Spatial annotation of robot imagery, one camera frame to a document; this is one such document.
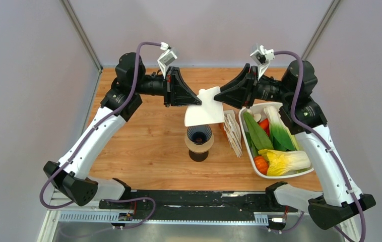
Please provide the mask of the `white paper coffee filter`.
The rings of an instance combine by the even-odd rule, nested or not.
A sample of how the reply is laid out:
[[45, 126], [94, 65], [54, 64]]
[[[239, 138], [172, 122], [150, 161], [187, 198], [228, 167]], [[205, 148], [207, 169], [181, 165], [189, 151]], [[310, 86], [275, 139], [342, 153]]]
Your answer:
[[184, 115], [184, 126], [193, 127], [200, 125], [218, 124], [224, 122], [224, 109], [220, 101], [214, 100], [220, 94], [219, 86], [209, 89], [200, 89], [197, 95], [202, 101], [201, 105], [189, 106]]

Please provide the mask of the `dark blue coffee dripper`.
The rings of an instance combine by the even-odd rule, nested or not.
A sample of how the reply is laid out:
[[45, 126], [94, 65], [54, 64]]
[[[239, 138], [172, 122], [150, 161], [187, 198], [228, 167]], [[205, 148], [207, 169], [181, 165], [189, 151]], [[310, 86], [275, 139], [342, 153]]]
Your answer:
[[202, 145], [210, 140], [212, 137], [212, 130], [209, 125], [199, 125], [188, 127], [188, 139], [196, 145]]

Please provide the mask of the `wooden ring dripper holder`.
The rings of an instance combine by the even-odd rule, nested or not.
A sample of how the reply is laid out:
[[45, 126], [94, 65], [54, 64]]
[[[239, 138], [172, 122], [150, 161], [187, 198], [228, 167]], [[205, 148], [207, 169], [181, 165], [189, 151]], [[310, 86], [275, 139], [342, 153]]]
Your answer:
[[185, 145], [188, 150], [195, 154], [208, 152], [214, 145], [214, 135], [208, 135], [203, 132], [186, 134], [184, 136]]

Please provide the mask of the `glass carafe red lid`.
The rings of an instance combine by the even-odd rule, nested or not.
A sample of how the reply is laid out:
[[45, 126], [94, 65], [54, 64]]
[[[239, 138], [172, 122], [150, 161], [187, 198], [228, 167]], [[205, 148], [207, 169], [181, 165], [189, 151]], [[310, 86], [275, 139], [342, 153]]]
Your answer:
[[207, 157], [209, 155], [209, 151], [206, 151], [206, 152], [203, 152], [203, 153], [196, 153], [196, 152], [193, 152], [193, 151], [189, 150], [188, 154], [189, 154], [189, 157], [193, 161], [195, 161], [195, 162], [202, 162], [202, 161], [207, 159]]

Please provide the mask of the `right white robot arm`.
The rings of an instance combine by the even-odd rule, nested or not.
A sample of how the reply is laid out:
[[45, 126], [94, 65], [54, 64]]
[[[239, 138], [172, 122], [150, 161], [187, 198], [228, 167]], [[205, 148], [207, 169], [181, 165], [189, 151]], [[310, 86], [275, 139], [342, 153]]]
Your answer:
[[215, 100], [236, 108], [249, 108], [257, 99], [280, 103], [276, 115], [308, 156], [322, 191], [277, 182], [266, 189], [266, 207], [272, 211], [283, 206], [302, 210], [326, 230], [363, 215], [376, 201], [373, 195], [361, 191], [336, 151], [327, 119], [311, 97], [317, 82], [314, 67], [306, 60], [292, 61], [279, 81], [265, 75], [258, 77], [256, 67], [246, 64], [236, 78], [222, 86]]

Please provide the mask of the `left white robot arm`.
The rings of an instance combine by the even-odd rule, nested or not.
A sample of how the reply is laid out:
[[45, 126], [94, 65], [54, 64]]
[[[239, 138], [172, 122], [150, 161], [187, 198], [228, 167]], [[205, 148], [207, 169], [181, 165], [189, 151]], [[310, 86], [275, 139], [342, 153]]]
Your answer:
[[171, 66], [176, 59], [174, 50], [166, 50], [157, 60], [160, 71], [148, 75], [135, 52], [120, 57], [116, 77], [87, 129], [66, 155], [43, 168], [53, 186], [71, 202], [84, 206], [94, 199], [112, 200], [119, 209], [131, 204], [131, 189], [126, 183], [117, 178], [91, 178], [89, 171], [108, 141], [143, 103], [141, 95], [162, 96], [166, 107], [202, 104], [184, 82], [180, 69]]

